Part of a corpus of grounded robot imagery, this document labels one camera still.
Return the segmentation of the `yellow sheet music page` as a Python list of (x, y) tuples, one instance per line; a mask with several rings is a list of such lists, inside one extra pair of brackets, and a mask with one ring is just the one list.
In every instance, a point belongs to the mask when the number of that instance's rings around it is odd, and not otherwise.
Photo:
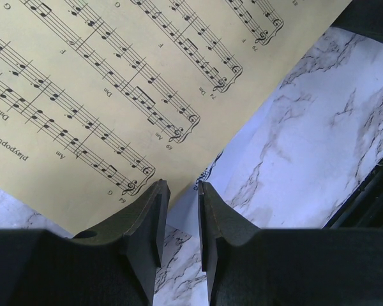
[(0, 189), (70, 233), (174, 198), (348, 1), (0, 1)]

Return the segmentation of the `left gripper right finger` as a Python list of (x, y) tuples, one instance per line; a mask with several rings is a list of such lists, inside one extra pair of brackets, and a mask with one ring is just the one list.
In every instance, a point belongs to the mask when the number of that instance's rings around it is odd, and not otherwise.
[(210, 305), (383, 305), (383, 230), (261, 229), (199, 183)]

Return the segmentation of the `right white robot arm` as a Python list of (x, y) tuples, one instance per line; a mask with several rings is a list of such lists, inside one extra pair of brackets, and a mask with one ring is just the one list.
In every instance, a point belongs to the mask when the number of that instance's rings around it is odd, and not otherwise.
[(383, 43), (383, 0), (351, 1), (332, 26)]

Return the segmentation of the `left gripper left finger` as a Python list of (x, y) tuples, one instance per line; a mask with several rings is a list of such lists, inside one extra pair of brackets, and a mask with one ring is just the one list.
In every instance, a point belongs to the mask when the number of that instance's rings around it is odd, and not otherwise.
[(169, 200), (158, 180), (73, 238), (0, 229), (0, 305), (152, 305)]

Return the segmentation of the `white sheet music page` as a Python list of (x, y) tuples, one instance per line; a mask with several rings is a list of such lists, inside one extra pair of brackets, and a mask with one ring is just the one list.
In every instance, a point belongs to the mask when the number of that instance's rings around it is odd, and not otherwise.
[(198, 234), (198, 183), (209, 182), (219, 194), (224, 193), (232, 174), (241, 162), (252, 137), (261, 125), (258, 117), (251, 118), (215, 157), (213, 162), (177, 197), (167, 216), (167, 224), (191, 236)]

